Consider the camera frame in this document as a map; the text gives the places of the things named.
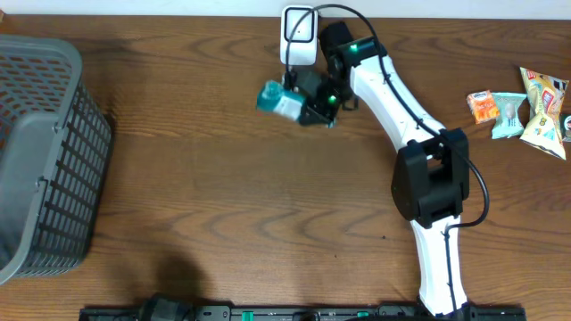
wooden surface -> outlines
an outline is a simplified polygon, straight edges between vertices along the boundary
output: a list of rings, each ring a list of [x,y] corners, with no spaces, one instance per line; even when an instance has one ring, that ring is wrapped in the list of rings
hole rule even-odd
[[[571,319],[569,163],[492,140],[493,121],[476,126],[466,104],[487,88],[525,92],[517,66],[570,79],[570,22],[374,25],[410,91],[468,134],[490,188],[489,218],[460,233],[468,297],[519,303],[530,321]],[[76,320],[86,305],[155,292],[238,305],[415,300],[414,236],[389,193],[395,153],[372,113],[342,112],[324,129],[254,109],[283,71],[278,19],[6,16],[0,30],[70,41],[90,92],[118,117],[92,251],[67,275],[0,287],[0,319]],[[471,188],[465,221],[482,207]]]

snack package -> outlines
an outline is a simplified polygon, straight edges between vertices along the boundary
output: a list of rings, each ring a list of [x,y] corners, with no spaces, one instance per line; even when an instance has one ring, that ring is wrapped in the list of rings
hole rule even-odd
[[[500,116],[496,103],[493,101],[492,93],[489,90],[470,94],[466,101],[476,119],[476,124],[481,124]]]
[[[519,109],[527,95],[492,93],[492,97],[500,111],[500,117],[496,119],[496,125],[492,129],[492,139],[522,135],[524,127],[519,122],[517,109]]]
[[[520,139],[564,160],[559,113],[569,81],[525,68],[520,68],[520,71],[531,104],[530,120]]]
[[[561,114],[561,135],[564,142],[571,142],[571,114]]]

light blue package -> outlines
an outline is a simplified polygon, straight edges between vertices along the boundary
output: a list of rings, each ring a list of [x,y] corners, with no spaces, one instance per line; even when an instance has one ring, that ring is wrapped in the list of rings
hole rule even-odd
[[[517,110],[527,98],[526,94],[492,93],[493,100],[498,106],[500,116],[492,129],[492,139],[510,138],[524,133],[524,127],[519,121]]]

plastic basket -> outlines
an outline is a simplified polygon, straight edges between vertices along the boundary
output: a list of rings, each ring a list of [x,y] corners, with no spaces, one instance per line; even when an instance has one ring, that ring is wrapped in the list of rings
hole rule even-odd
[[[55,39],[0,36],[0,284],[86,256],[112,131]]]

cable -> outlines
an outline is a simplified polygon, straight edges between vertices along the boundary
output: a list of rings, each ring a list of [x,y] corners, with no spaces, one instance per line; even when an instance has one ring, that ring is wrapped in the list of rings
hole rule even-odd
[[[292,44],[291,39],[294,39],[295,31],[297,30],[299,25],[302,23],[302,21],[305,19],[305,17],[309,16],[310,14],[312,14],[318,10],[326,9],[326,8],[344,9],[344,10],[351,12],[351,13],[355,14],[356,16],[358,16],[363,22],[365,22],[365,24],[367,25],[368,29],[370,30],[373,38],[375,39],[376,50],[378,52],[381,52],[381,42],[378,39],[378,36],[377,36],[377,33],[375,32],[375,29],[371,25],[370,21],[367,18],[365,18],[365,16],[363,16],[360,12],[358,12],[358,11],[348,7],[348,6],[342,5],[342,4],[318,5],[316,7],[311,8],[310,10],[308,10],[306,13],[304,13],[302,15],[302,17],[297,21],[297,23],[295,23],[295,26],[292,29],[292,33],[291,33],[289,39],[287,39],[287,48],[285,49],[285,74],[288,77],[288,80],[291,80],[290,79],[290,77],[291,77],[290,76],[290,70],[289,70],[289,51],[290,51],[290,45]],[[379,64],[381,66],[381,71],[383,72],[383,77],[385,78],[386,84],[388,84],[388,86],[391,88],[391,91],[393,92],[394,96],[399,101],[399,103],[401,103],[402,107],[407,111],[407,113],[412,117],[412,119],[417,122],[419,127],[423,128],[427,133],[434,136],[435,138],[438,138],[444,145],[448,146],[448,148],[450,148],[464,162],[466,162],[466,164],[468,165],[470,170],[474,173],[474,176],[476,176],[476,180],[478,181],[480,188],[482,188],[482,194],[484,197],[484,209],[482,210],[482,214],[480,214],[480,217],[477,218],[475,221],[472,221],[472,222],[452,224],[450,226],[447,226],[444,229],[444,233],[443,233],[444,242],[445,242],[445,246],[446,246],[446,265],[448,268],[448,285],[450,286],[450,294],[451,294],[452,307],[453,307],[452,314],[453,314],[456,312],[457,306],[456,306],[456,297],[454,296],[454,284],[452,282],[452,267],[451,267],[450,242],[449,242],[450,230],[452,230],[453,228],[473,227],[473,226],[477,226],[480,223],[484,222],[484,220],[487,217],[488,212],[490,210],[490,193],[488,191],[488,187],[485,184],[484,178],[482,177],[482,174],[480,173],[480,171],[478,170],[476,165],[474,165],[474,163],[468,157],[466,157],[453,142],[449,141],[446,137],[442,136],[441,134],[439,134],[438,132],[431,129],[429,126],[427,126],[424,123],[424,121],[421,118],[419,118],[414,113],[414,111],[412,111],[412,109],[406,104],[404,99],[402,99],[401,95],[399,94],[399,92],[394,87],[393,82],[391,81],[390,75],[387,74],[386,69],[385,69],[385,63],[383,62],[383,57],[381,57],[379,55],[378,60],[379,60]]]

